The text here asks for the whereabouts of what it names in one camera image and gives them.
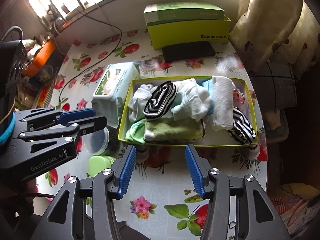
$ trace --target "smartphone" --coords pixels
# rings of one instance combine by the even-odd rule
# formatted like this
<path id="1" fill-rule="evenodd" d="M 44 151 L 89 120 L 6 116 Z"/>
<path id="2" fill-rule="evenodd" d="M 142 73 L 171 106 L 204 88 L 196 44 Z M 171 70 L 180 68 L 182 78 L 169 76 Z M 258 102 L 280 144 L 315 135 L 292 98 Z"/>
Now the smartphone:
<path id="1" fill-rule="evenodd" d="M 169 45 L 162 48 L 162 52 L 166 62 L 188 58 L 209 57 L 216 54 L 208 41 L 196 41 Z"/>

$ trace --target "yellow-green box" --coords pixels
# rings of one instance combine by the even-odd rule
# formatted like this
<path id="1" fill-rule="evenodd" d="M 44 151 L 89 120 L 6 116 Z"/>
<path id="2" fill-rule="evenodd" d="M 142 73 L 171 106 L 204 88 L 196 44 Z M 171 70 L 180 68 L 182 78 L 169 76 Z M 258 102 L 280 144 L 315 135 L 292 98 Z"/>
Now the yellow-green box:
<path id="1" fill-rule="evenodd" d="M 124 109 L 121 117 L 120 127 L 119 127 L 119 135 L 118 140 L 123 141 L 128 144 L 133 144 L 133 142 L 126 140 L 125 135 L 127 131 L 131 127 L 131 123 L 129 121 L 129 102 L 131 98 L 133 97 L 133 94 L 135 91 L 142 85 L 142 84 L 152 84 L 154 86 L 159 86 L 163 82 L 166 82 L 168 80 L 174 82 L 174 81 L 181 81 L 189 78 L 194 78 L 198 84 L 201 84 L 203 81 L 211 79 L 211 76 L 172 76 L 172 77 L 155 77 L 155 78 L 142 78 L 142 79 L 135 79 L 131 81 L 131 84 L 129 86 L 127 98 L 124 103 Z M 236 87 L 246 95 L 246 98 L 248 99 L 248 109 L 246 116 L 252 125 L 253 129 L 255 130 L 257 134 L 257 122 L 253 107 L 252 98 L 250 96 L 250 91 L 247 86 L 247 83 L 245 80 L 240 78 L 230 78 Z M 196 141 L 193 143 L 196 147 L 248 147 L 252 145 L 248 144 L 239 144 L 237 141 L 235 141 L 226 130 L 220 130 L 220 131 L 214 131 L 211 128 L 211 125 L 205 121 L 205 127 L 206 127 L 206 135 L 204 138 L 196 139 Z M 257 144 L 258 136 L 255 139 L 253 144 Z M 185 147 L 185 144 L 168 144 L 166 142 L 161 143 L 146 143 L 146 145 L 157 145 L 157 146 L 170 146 L 170 147 Z"/>
<path id="2" fill-rule="evenodd" d="M 147 26 L 154 49 L 193 41 L 227 43 L 231 20 L 191 20 Z"/>

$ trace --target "silver screw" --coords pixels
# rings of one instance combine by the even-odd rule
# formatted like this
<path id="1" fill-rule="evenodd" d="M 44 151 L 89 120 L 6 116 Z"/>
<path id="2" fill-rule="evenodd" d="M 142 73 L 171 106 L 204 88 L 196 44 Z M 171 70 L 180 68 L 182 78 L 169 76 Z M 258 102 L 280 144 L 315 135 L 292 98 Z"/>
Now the silver screw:
<path id="1" fill-rule="evenodd" d="M 247 181 L 254 181 L 254 176 L 248 174 L 248 175 L 245 176 L 245 179 L 246 179 Z"/>
<path id="2" fill-rule="evenodd" d="M 69 179 L 68 179 L 68 182 L 69 183 L 74 183 L 74 182 L 76 182 L 77 181 L 77 178 L 75 177 L 75 176 L 72 176 L 72 177 L 70 177 Z"/>
<path id="3" fill-rule="evenodd" d="M 73 138 L 71 136 L 67 136 L 65 138 L 66 142 L 72 142 L 73 141 Z"/>
<path id="4" fill-rule="evenodd" d="M 210 172 L 211 172 L 212 174 L 214 174 L 214 175 L 217 175 L 217 174 L 220 173 L 220 170 L 217 169 L 217 168 L 212 168 L 212 169 L 210 170 Z"/>
<path id="5" fill-rule="evenodd" d="M 109 174 L 111 174 L 111 172 L 112 172 L 112 170 L 111 169 L 105 169 L 105 170 L 103 170 L 103 175 L 109 175 Z"/>

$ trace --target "floral tablecloth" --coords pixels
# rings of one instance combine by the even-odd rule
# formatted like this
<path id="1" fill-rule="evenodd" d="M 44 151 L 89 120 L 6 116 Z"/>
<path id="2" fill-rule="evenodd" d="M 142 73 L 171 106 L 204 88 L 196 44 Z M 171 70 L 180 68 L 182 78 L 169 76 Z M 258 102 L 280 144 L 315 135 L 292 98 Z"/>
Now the floral tablecloth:
<path id="1" fill-rule="evenodd" d="M 244 148 L 198 149 L 212 167 L 226 174 L 243 178 L 254 175 L 262 187 L 267 183 L 267 144 L 258 102 L 246 70 L 230 43 L 212 44 L 215 57 L 188 59 L 165 63 L 162 50 L 154 50 L 146 30 L 123 33 L 119 47 L 106 60 L 74 78 L 86 67 L 98 62 L 111 52 L 120 35 L 114 35 L 97 44 L 84 44 L 76 40 L 65 57 L 54 86 L 51 105 L 66 110 L 91 107 L 92 94 L 107 65 L 119 62 L 140 61 L 143 77 L 178 75 L 225 75 L 242 78 L 248 83 L 254 102 L 258 125 L 259 150 L 252 153 Z M 59 104 L 59 94 L 64 89 Z M 126 145 L 117 140 L 116 130 L 110 132 L 110 155 L 121 157 Z M 77 146 L 77 158 L 37 178 L 41 193 L 56 194 L 71 176 L 84 179 L 88 176 L 91 157 L 82 145 Z M 136 169 L 133 171 L 128 193 L 115 201 L 117 221 L 125 220 L 128 226 L 152 240 L 199 239 L 205 221 L 208 200 L 195 193 L 183 148 L 137 147 Z M 87 200 L 87 213 L 91 215 L 91 200 Z M 235 197 L 231 197 L 230 223 L 236 219 Z M 234 228 L 228 239 L 234 238 Z"/>

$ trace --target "green cloth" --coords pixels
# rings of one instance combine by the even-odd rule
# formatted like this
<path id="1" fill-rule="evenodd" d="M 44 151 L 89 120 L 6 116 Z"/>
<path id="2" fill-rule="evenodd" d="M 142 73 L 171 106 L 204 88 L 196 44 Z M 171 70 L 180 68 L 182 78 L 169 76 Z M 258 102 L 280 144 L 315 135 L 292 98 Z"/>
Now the green cloth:
<path id="1" fill-rule="evenodd" d="M 204 130 L 201 121 L 189 118 L 182 123 L 173 118 L 159 118 L 145 123 L 146 141 L 176 141 L 201 138 Z"/>
<path id="2" fill-rule="evenodd" d="M 142 119 L 138 122 L 135 122 L 131 126 L 130 130 L 127 131 L 127 134 L 125 135 L 125 139 L 132 142 L 145 144 L 146 142 L 143 139 L 145 122 L 146 122 L 146 119 Z"/>

